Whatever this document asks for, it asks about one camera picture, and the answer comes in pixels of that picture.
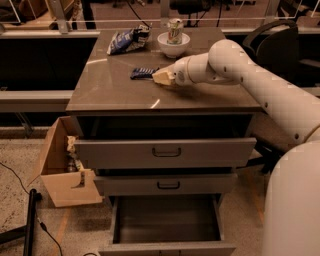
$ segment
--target blue snack bag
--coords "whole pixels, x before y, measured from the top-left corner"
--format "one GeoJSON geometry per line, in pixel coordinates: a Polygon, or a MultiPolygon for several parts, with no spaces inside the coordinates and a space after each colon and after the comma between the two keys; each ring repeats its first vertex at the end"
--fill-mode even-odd
{"type": "Polygon", "coordinates": [[[144,47],[150,35],[150,27],[140,25],[122,33],[116,32],[109,44],[107,54],[119,54],[144,47]]]}

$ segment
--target power cord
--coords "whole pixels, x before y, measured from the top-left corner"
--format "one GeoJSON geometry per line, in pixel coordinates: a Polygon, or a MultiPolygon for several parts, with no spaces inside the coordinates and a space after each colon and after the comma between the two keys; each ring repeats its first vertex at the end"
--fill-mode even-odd
{"type": "Polygon", "coordinates": [[[219,27],[220,19],[221,19],[221,13],[222,13],[222,0],[220,1],[220,8],[219,8],[219,16],[216,27],[219,27]]]}
{"type": "MultiPolygon", "coordinates": [[[[19,182],[20,182],[20,185],[21,185],[22,189],[24,190],[24,192],[25,192],[26,194],[29,195],[29,192],[28,192],[28,191],[26,190],[26,188],[24,187],[24,185],[23,185],[23,183],[22,183],[22,180],[20,179],[19,175],[18,175],[12,168],[10,168],[9,166],[7,166],[7,165],[5,165],[5,164],[3,164],[3,163],[1,163],[1,162],[0,162],[0,165],[3,166],[3,167],[5,167],[6,169],[10,170],[10,171],[17,177],[17,179],[18,179],[19,182]]],[[[44,232],[46,232],[46,233],[48,234],[48,236],[57,244],[57,246],[58,246],[58,248],[59,248],[59,251],[60,251],[60,255],[63,256],[63,254],[62,254],[62,249],[61,249],[60,244],[59,244],[58,241],[48,232],[47,226],[40,220],[39,215],[38,215],[38,212],[37,212],[37,209],[36,209],[36,216],[37,216],[37,221],[39,222],[40,227],[42,228],[42,230],[43,230],[44,232]]],[[[89,255],[98,256],[97,254],[92,253],[92,252],[86,253],[86,254],[84,254],[83,256],[89,256],[89,255]]]]}
{"type": "Polygon", "coordinates": [[[131,11],[134,13],[134,15],[136,15],[136,17],[137,17],[144,25],[146,25],[148,28],[150,28],[151,26],[148,25],[144,20],[142,20],[142,19],[140,18],[140,16],[139,16],[139,15],[136,13],[136,11],[133,9],[132,5],[129,3],[129,1],[126,0],[126,2],[127,2],[127,4],[128,4],[128,6],[130,7],[131,11]]]}
{"type": "Polygon", "coordinates": [[[5,167],[6,169],[10,170],[10,171],[18,178],[22,189],[24,190],[24,192],[27,193],[27,195],[29,195],[29,192],[28,192],[28,191],[26,190],[26,188],[23,186],[22,180],[20,179],[20,177],[18,176],[18,174],[17,174],[12,168],[6,166],[5,164],[3,164],[3,163],[1,163],[1,162],[0,162],[0,165],[2,165],[3,167],[5,167]]]}
{"type": "Polygon", "coordinates": [[[204,15],[205,15],[206,13],[207,13],[207,11],[205,11],[199,19],[198,19],[198,13],[197,13],[197,21],[196,21],[196,23],[193,25],[193,27],[198,27],[199,21],[202,20],[202,18],[204,17],[204,15]]]}
{"type": "Polygon", "coordinates": [[[48,234],[48,236],[57,244],[58,248],[59,248],[59,251],[60,251],[60,255],[63,256],[62,254],[62,249],[61,249],[61,246],[60,244],[58,243],[58,241],[56,239],[54,239],[54,237],[48,232],[48,229],[47,229],[47,226],[40,220],[39,216],[38,216],[38,213],[36,211],[36,216],[37,216],[37,220],[40,224],[40,227],[42,228],[42,230],[44,232],[46,232],[48,234]]]}

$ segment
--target drawer cabinet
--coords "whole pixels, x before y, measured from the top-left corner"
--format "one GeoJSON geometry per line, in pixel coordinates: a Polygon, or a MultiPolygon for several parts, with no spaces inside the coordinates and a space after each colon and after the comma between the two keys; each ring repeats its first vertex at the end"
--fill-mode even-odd
{"type": "Polygon", "coordinates": [[[114,172],[95,177],[101,196],[220,194],[230,192],[237,179],[228,168],[114,172]]]}
{"type": "Polygon", "coordinates": [[[185,140],[78,140],[85,168],[192,168],[246,165],[254,138],[185,140]]]}
{"type": "Polygon", "coordinates": [[[228,256],[214,196],[116,197],[105,256],[228,256]]]}

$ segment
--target cardboard flap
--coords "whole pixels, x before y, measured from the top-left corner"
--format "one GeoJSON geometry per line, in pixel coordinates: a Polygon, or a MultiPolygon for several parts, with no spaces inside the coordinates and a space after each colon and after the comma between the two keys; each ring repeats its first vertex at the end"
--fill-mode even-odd
{"type": "Polygon", "coordinates": [[[55,133],[55,130],[57,128],[57,124],[59,122],[59,119],[57,119],[54,124],[49,128],[47,135],[44,139],[44,142],[42,144],[38,159],[36,160],[36,163],[34,165],[32,174],[28,180],[28,186],[30,186],[30,184],[40,176],[44,166],[45,166],[45,162],[46,162],[46,158],[47,155],[49,153],[50,150],[50,145],[53,139],[53,135],[55,133]]]}
{"type": "Polygon", "coordinates": [[[61,175],[41,176],[55,207],[102,203],[93,182],[95,173],[83,170],[61,175]]]}
{"type": "Polygon", "coordinates": [[[71,134],[74,134],[74,128],[70,117],[60,117],[49,128],[47,136],[44,139],[41,147],[39,157],[34,165],[33,172],[28,181],[28,186],[46,169],[51,168],[63,169],[65,165],[65,159],[61,154],[66,151],[65,143],[61,139],[71,134]]]}

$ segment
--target open cardboard box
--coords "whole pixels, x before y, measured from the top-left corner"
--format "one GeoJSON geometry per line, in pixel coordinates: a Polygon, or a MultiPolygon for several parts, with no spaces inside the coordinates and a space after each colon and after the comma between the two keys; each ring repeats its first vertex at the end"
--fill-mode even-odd
{"type": "Polygon", "coordinates": [[[48,130],[30,183],[40,175],[56,207],[101,203],[94,171],[65,172],[66,136],[76,136],[76,132],[71,117],[60,117],[48,130]]]}

